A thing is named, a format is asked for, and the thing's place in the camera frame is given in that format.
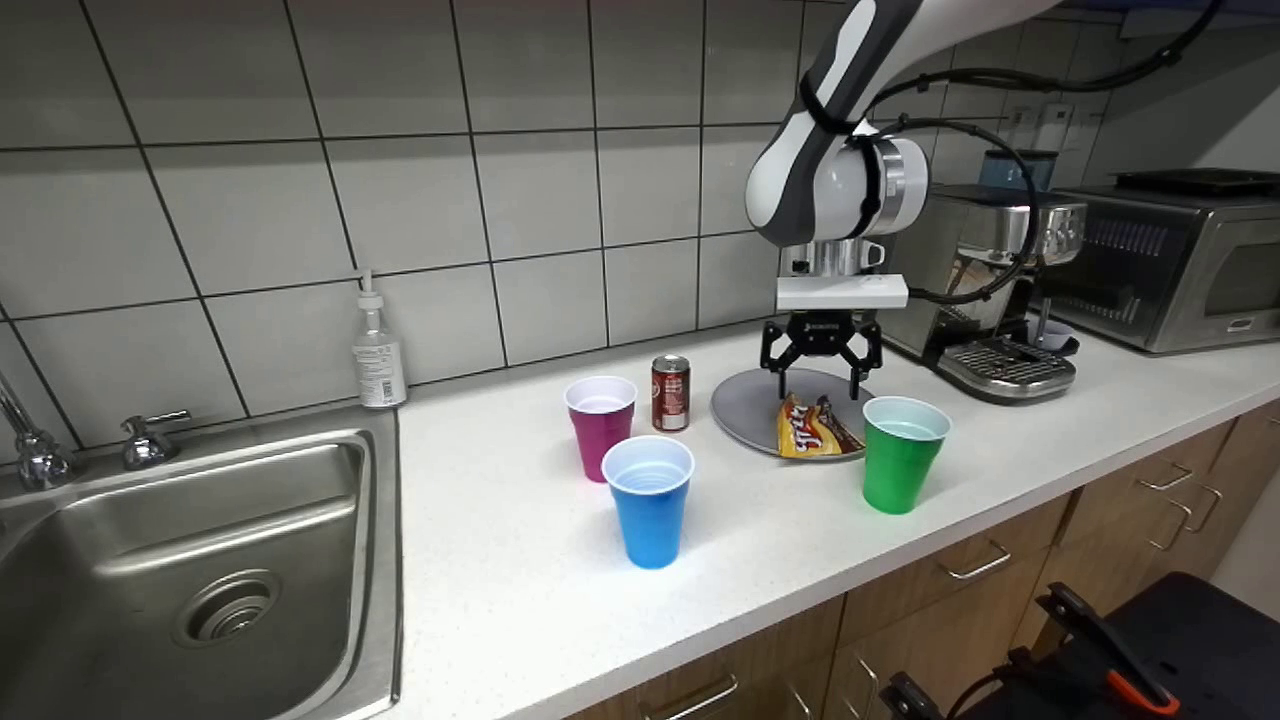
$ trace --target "espresso machine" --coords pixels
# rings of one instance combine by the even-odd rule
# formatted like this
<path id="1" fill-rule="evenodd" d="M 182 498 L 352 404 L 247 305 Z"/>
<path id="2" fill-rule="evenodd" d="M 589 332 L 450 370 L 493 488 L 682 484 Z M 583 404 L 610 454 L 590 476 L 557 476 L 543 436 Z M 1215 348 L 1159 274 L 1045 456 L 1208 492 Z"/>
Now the espresso machine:
<path id="1" fill-rule="evenodd" d="M 1031 210 L 991 187 L 937 187 L 918 222 L 889 240 L 889 274 L 904 274 L 911 289 L 961 296 L 1019 264 Z M 1062 397 L 1075 380 L 1075 340 L 1049 321 L 1051 296 L 1037 285 L 1041 267 L 1075 262 L 1083 246 L 1083 205 L 1041 196 L 1037 256 L 1022 274 L 971 305 L 911 302 L 878 316 L 878 332 L 904 357 L 929 366 L 948 385 L 995 401 L 1037 404 Z"/>

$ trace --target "microwave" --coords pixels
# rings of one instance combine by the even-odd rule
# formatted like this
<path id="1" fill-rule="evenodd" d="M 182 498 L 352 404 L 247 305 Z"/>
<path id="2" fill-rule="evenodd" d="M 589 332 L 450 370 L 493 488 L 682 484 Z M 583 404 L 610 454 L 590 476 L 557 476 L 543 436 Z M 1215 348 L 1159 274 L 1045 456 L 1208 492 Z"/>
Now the microwave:
<path id="1" fill-rule="evenodd" d="M 1140 354 L 1280 340 L 1280 196 L 1073 196 L 1083 247 L 1045 274 L 1059 321 Z"/>

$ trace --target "sink basin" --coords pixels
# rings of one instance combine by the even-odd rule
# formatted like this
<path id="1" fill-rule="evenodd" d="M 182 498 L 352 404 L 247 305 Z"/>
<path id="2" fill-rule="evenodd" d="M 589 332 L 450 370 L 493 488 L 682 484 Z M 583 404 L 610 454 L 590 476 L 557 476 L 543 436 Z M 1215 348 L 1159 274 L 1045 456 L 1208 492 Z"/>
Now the sink basin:
<path id="1" fill-rule="evenodd" d="M 373 715 L 394 696 L 394 422 L 195 431 L 0 498 L 0 715 Z"/>

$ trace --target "countertop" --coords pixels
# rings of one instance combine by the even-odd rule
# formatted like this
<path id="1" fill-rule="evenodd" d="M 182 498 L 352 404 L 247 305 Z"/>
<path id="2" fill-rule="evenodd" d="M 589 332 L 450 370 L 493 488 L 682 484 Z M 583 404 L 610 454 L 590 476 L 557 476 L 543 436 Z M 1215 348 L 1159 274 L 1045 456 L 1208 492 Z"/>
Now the countertop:
<path id="1" fill-rule="evenodd" d="M 757 332 L 687 337 L 423 388 L 400 411 L 403 690 L 394 720 L 565 715 L 1054 499 L 1280 397 L 1280 346 L 1136 357 L 1083 340 L 1075 388 L 979 404 L 884 357 L 866 392 L 940 404 L 948 436 L 906 515 L 871 514 L 858 466 L 781 466 L 726 440 L 713 388 L 757 370 Z M 691 362 L 682 553 L 623 562 L 610 498 L 574 466 L 568 380 Z"/>

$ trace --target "robotic arm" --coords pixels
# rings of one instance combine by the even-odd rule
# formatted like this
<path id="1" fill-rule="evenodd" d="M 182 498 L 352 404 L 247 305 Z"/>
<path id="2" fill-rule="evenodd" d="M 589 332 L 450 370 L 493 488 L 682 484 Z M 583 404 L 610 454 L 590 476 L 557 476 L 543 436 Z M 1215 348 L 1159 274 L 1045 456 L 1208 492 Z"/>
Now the robotic arm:
<path id="1" fill-rule="evenodd" d="M 817 264 L 776 282 L 776 309 L 788 324 L 765 324 L 760 370 L 781 377 L 799 357 L 843 357 L 852 397 L 866 370 L 878 370 L 874 309 L 904 309 L 904 276 L 865 276 L 848 247 L 858 238 L 904 233 L 929 196 L 918 145 L 874 134 L 865 113 L 906 63 L 1019 26 L 1054 0 L 852 0 L 834 35 L 802 74 L 783 130 L 746 176 L 746 218 L 781 247 L 817 247 Z"/>

